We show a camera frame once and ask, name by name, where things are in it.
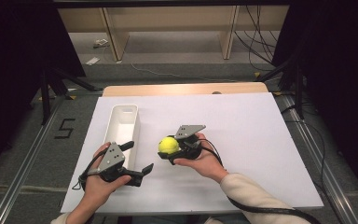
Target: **white container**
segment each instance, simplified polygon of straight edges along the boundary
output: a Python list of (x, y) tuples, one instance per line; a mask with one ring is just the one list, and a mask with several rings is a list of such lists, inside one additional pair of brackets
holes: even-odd
[(118, 145), (134, 141), (134, 146), (123, 152), (126, 160), (123, 166), (134, 169), (136, 149), (139, 137), (139, 114), (137, 105), (115, 105), (112, 109), (104, 142), (116, 142)]

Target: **metal frame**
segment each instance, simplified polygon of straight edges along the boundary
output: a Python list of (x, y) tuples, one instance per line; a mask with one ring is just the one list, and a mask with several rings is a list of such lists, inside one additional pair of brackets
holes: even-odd
[(48, 118), (46, 123), (42, 126), (39, 133), (37, 134), (33, 144), (31, 145), (30, 150), (25, 156), (24, 161), (21, 164), (19, 171), (11, 182), (10, 186), (5, 193), (5, 196), (0, 202), (0, 223), (5, 223), (7, 216), (11, 208), (13, 207), (14, 202), (16, 202), (17, 196), (20, 193), (21, 186), (27, 178), (28, 174), (31, 171), (31, 168), (34, 164), (34, 161), (46, 139), (46, 135), (50, 130), (50, 126), (55, 119), (58, 109), (62, 105), (62, 102), (65, 100), (64, 96), (57, 96), (54, 100), (54, 105), (52, 107), (51, 116)]
[[(293, 105), (295, 101), (293, 98), (285, 97), (284, 102), (286, 106)], [(294, 111), (290, 110), (290, 115), (292, 116), (294, 121), (301, 121), (299, 115)], [(318, 147), (313, 138), (310, 129), (307, 125), (301, 125), (299, 123), (296, 124), (296, 127), (301, 134), (304, 142), (307, 145), (307, 149), (310, 152), (317, 168), (319, 171), (322, 171), (322, 161), (324, 162), (324, 183), (327, 187), (327, 190), (330, 192), (332, 199), (334, 200), (336, 209), (341, 214), (341, 217), (344, 223), (358, 223), (358, 218), (353, 211), (350, 201), (345, 196), (344, 191), (342, 190), (341, 186), (339, 185), (338, 181), (336, 180), (333, 172), (331, 171), (328, 162), (323, 160), (323, 151)]]

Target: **sleeve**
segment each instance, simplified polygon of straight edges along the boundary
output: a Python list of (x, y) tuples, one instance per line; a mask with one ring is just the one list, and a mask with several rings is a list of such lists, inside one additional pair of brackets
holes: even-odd
[(221, 221), (209, 217), (204, 224), (223, 224)]
[[(245, 175), (229, 174), (220, 182), (225, 194), (234, 201), (253, 207), (288, 208), (288, 204), (274, 198), (261, 188), (254, 180)], [(256, 223), (309, 223), (301, 217), (290, 215), (260, 214), (242, 211), (252, 224)]]
[(68, 218), (69, 213), (65, 213), (52, 220), (50, 224), (66, 224), (66, 219)]

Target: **white table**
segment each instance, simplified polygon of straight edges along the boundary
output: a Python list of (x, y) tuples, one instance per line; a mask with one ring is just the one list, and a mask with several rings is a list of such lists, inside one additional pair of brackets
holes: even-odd
[(139, 107), (141, 131), (135, 170), (155, 163), (140, 188), (125, 186), (98, 212), (114, 215), (225, 213), (238, 210), (212, 180), (187, 167), (172, 166), (157, 154), (159, 140), (182, 124), (205, 124), (228, 171), (250, 176), (275, 197), (297, 208), (322, 207), (281, 113), (270, 93), (101, 97), (62, 212), (70, 212), (83, 191), (72, 190), (103, 143), (111, 108)]

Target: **yellow ball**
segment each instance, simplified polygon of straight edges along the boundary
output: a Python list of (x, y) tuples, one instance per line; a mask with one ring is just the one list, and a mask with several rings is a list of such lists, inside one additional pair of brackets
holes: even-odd
[(163, 138), (158, 144), (158, 151), (163, 153), (172, 154), (179, 150), (179, 144), (176, 139), (172, 137)]

